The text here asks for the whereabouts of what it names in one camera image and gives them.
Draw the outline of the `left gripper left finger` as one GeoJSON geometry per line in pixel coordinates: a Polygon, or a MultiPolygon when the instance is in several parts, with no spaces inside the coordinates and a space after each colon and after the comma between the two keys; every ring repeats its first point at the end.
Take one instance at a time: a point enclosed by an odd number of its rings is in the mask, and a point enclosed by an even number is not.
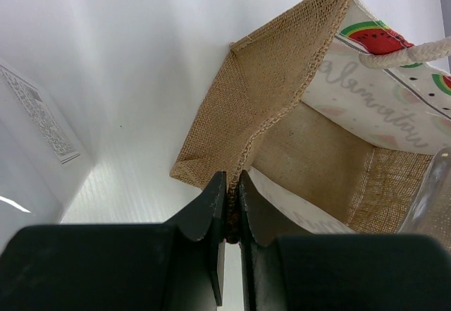
{"type": "Polygon", "coordinates": [[[223,305],[226,173],[213,175],[205,189],[165,224],[176,227],[166,307],[223,305]]]}

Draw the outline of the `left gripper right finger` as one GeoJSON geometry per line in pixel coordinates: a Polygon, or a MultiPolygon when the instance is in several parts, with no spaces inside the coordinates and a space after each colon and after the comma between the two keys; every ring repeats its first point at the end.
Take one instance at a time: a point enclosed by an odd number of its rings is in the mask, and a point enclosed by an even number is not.
{"type": "Polygon", "coordinates": [[[276,238],[295,234],[296,225],[260,194],[246,171],[240,175],[238,200],[245,309],[287,310],[276,238]]]}

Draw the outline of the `jute watermelon canvas bag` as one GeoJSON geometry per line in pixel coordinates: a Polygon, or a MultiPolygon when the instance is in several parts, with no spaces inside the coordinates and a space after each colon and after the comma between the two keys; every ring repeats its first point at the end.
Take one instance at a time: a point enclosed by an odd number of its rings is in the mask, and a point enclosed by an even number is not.
{"type": "MultiPolygon", "coordinates": [[[[246,171],[311,233],[395,233],[432,158],[450,147],[450,74],[361,0],[304,0],[230,50],[171,176],[227,174],[225,236],[239,238],[246,171]]],[[[450,246],[450,187],[420,230],[450,246]]]]}

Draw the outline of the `clear square bottle black label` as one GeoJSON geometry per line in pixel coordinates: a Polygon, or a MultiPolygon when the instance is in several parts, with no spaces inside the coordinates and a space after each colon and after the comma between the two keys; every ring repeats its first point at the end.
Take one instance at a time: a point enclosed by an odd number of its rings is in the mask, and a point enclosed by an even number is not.
{"type": "Polygon", "coordinates": [[[421,185],[398,228],[398,233],[419,233],[435,205],[450,187],[450,147],[441,149],[431,160],[421,185]]]}

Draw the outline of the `white bottle grey cap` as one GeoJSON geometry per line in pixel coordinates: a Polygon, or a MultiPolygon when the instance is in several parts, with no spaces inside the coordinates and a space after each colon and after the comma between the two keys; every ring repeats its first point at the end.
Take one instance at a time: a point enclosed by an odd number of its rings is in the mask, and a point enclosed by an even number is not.
{"type": "Polygon", "coordinates": [[[26,226],[57,224],[93,162],[40,85],[1,62],[1,247],[26,226]]]}

